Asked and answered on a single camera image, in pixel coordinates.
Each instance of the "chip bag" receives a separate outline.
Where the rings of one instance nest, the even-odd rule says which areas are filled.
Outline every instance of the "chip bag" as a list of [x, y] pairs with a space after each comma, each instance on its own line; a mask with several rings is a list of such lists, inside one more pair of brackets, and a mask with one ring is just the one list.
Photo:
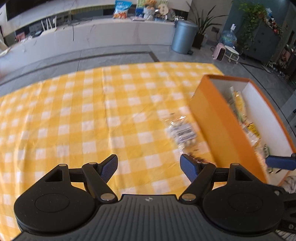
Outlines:
[[113, 18], [125, 19], [128, 16], [128, 10], [131, 7], [132, 2], [128, 1], [115, 1], [115, 11]]

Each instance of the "orange box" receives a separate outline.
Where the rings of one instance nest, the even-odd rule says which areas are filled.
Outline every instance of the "orange box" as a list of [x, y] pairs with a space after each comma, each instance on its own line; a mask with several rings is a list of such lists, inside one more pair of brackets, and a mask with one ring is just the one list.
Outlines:
[[229, 167], [240, 163], [258, 179], [279, 185], [288, 171], [267, 175], [239, 125], [226, 100], [230, 98], [230, 87], [240, 91], [246, 103], [247, 117], [253, 122], [262, 142], [267, 144], [271, 155], [290, 156], [296, 152], [283, 122], [261, 90], [246, 78], [205, 75], [189, 107], [207, 140], [218, 167]]

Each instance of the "wall outlet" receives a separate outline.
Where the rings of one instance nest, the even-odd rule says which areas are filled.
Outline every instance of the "wall outlet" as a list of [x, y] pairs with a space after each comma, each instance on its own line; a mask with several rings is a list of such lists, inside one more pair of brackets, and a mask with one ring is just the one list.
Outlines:
[[219, 33], [220, 29], [216, 27], [212, 27], [212, 32]]

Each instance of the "teddy bear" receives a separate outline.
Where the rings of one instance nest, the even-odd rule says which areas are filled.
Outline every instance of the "teddy bear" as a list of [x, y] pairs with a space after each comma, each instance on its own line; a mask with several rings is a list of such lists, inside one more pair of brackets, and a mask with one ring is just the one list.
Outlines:
[[154, 20], [156, 3], [157, 3], [156, 0], [146, 0], [146, 2], [145, 2], [146, 7], [143, 10], [145, 20], [147, 20], [147, 21]]
[[157, 1], [156, 0], [146, 0], [145, 1], [145, 6], [146, 7], [153, 7], [155, 8], [155, 5], [156, 5]]

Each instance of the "gray trash can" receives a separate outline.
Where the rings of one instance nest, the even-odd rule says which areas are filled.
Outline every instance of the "gray trash can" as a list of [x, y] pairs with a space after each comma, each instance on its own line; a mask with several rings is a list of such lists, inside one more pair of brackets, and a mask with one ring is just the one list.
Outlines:
[[186, 20], [179, 20], [172, 42], [172, 50], [182, 54], [190, 51], [198, 26]]

